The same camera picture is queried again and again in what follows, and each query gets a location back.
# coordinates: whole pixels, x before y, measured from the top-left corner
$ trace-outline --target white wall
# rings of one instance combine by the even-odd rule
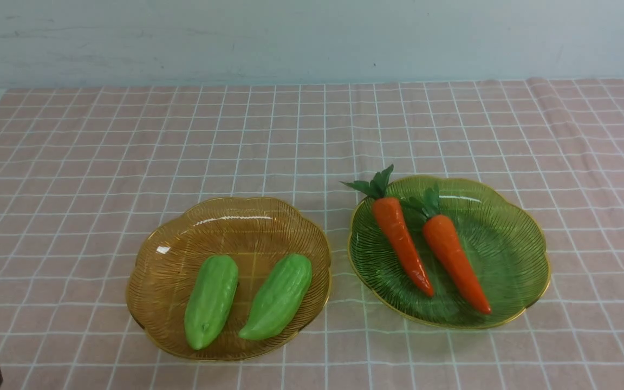
[[[624,76],[624,0],[0,0],[0,87]]]

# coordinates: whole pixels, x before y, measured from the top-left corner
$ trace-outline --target amber glass plate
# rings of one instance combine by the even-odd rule
[[[312,284],[280,335],[240,339],[252,299],[273,266],[296,252],[312,262]],[[203,261],[230,255],[240,269],[225,328],[203,350],[184,336],[184,311]],[[332,252],[324,232],[275,198],[217,198],[199,203],[159,227],[141,246],[127,286],[127,306],[146,335],[167,353],[193,360],[243,360],[287,343],[324,308],[331,291]]]

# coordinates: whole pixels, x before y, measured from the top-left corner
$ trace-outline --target bitter melon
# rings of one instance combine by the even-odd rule
[[[292,253],[274,266],[252,302],[240,338],[263,340],[279,335],[293,320],[312,282],[312,264]]]
[[[223,330],[238,274],[235,260],[227,255],[213,255],[201,265],[184,313],[184,334],[191,348],[206,348]]]

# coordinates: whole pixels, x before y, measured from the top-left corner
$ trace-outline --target green glass plate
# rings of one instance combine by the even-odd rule
[[[478,313],[461,298],[421,235],[424,217],[406,208],[406,224],[435,287],[435,296],[423,294],[406,276],[372,217],[369,198],[357,205],[351,221],[348,257],[354,271],[384,304],[419,323],[483,329],[512,321],[538,301],[550,284],[543,232],[529,214],[473,180],[414,175],[391,183],[387,196],[421,198],[436,182],[440,212],[453,220],[492,314]]]

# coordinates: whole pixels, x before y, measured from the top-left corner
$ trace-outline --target plate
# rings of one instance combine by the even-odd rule
[[[240,339],[252,299],[273,266],[296,252],[312,263],[312,283],[295,318],[280,335]],[[184,311],[201,264],[230,255],[240,269],[235,301],[218,338],[192,350]],[[216,198],[159,227],[141,245],[126,291],[127,307],[161,349],[191,360],[243,360],[284,345],[322,311],[331,291],[332,251],[322,229],[275,198]]]
[[[440,210],[457,229],[461,246],[490,301],[485,316],[461,298],[421,235],[424,217],[404,208],[404,217],[435,288],[429,298],[406,276],[371,214],[372,200],[357,205],[351,219],[348,257],[362,282],[390,308],[413,321],[444,328],[503,325],[534,304],[550,284],[545,238],[529,214],[482,183],[461,178],[408,176],[387,188],[388,197],[421,198],[438,183]]]

